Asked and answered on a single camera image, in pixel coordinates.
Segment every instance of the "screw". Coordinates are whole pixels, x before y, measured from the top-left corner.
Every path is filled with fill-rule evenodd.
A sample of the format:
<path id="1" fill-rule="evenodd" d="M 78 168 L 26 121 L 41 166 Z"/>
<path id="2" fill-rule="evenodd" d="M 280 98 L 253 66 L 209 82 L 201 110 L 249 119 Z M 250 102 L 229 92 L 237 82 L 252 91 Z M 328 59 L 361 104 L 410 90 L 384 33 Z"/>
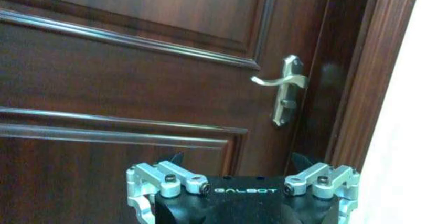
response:
<path id="1" fill-rule="evenodd" d="M 198 192 L 201 193 L 201 194 L 208 194 L 208 192 L 209 192 L 209 187 L 210 185 L 209 185 L 209 183 L 204 183 L 202 185 L 201 185 L 201 187 L 200 187 L 200 189 L 198 189 Z"/>
<path id="2" fill-rule="evenodd" d="M 285 187 L 282 188 L 282 192 L 285 193 L 285 195 L 293 195 L 294 194 L 294 189 L 292 188 L 292 186 L 289 184 L 285 184 Z"/>
<path id="3" fill-rule="evenodd" d="M 168 183 L 176 182 L 176 175 L 174 174 L 166 174 L 165 182 L 168 182 Z"/>
<path id="4" fill-rule="evenodd" d="M 321 185 L 328 185 L 328 176 L 318 176 L 317 183 Z"/>

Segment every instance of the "wooden door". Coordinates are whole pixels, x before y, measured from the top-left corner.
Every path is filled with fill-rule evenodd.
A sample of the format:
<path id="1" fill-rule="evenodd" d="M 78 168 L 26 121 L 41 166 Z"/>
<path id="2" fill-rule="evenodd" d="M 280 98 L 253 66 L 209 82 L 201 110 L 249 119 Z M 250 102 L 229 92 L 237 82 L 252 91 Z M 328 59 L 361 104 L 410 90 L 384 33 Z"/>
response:
<path id="1" fill-rule="evenodd" d="M 281 174 L 293 124 L 249 79 L 290 54 L 309 75 L 326 1 L 0 0 L 1 223 L 134 223 L 124 171 L 180 151 Z"/>

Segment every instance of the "door handle backplate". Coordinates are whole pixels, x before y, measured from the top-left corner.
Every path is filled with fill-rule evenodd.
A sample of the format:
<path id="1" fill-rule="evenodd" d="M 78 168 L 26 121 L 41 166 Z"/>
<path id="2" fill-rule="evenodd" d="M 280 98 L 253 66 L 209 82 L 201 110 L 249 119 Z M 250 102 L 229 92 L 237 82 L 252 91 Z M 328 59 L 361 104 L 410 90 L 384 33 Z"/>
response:
<path id="1" fill-rule="evenodd" d="M 296 55 L 284 58 L 282 77 L 276 80 L 261 80 L 253 76 L 252 82 L 261 86 L 278 86 L 277 96 L 273 105 L 272 121 L 276 126 L 282 126 L 290 121 L 297 108 L 296 97 L 298 88 L 308 86 L 308 77 L 300 75 L 302 62 Z"/>

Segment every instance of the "door molding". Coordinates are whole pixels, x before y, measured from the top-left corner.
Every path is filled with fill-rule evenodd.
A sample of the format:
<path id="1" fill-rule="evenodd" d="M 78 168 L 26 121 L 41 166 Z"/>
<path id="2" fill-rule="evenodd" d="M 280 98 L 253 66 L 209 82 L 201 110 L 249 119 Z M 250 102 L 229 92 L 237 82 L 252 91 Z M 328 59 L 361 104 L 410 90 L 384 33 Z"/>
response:
<path id="1" fill-rule="evenodd" d="M 326 148 L 325 160 L 334 165 L 362 167 L 413 4 L 414 0 L 376 0 Z"/>
<path id="2" fill-rule="evenodd" d="M 328 0 L 310 73 L 316 83 L 302 101 L 305 116 L 296 119 L 292 151 L 361 169 L 413 3 Z M 333 72 L 326 81 L 325 67 Z M 334 102 L 336 111 L 318 108 Z M 313 123 L 324 123 L 328 132 L 313 132 Z"/>

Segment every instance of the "lever handle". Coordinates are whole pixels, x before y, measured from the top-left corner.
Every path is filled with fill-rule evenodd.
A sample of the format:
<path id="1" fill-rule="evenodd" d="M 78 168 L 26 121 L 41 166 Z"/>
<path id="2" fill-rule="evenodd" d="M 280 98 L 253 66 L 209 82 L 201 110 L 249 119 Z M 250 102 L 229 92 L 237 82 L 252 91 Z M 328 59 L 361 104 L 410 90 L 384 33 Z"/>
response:
<path id="1" fill-rule="evenodd" d="M 293 84 L 304 89 L 308 84 L 308 77 L 296 74 L 274 80 L 261 80 L 258 77 L 252 76 L 250 81 L 261 86 L 278 86 L 282 84 Z"/>
<path id="2" fill-rule="evenodd" d="M 282 77 L 276 80 L 261 80 L 252 76 L 250 81 L 261 86 L 278 86 L 277 97 L 274 99 L 272 121 L 276 126 L 288 123 L 297 108 L 296 96 L 298 88 L 308 86 L 308 77 L 300 75 L 302 63 L 297 56 L 289 55 L 284 58 Z"/>

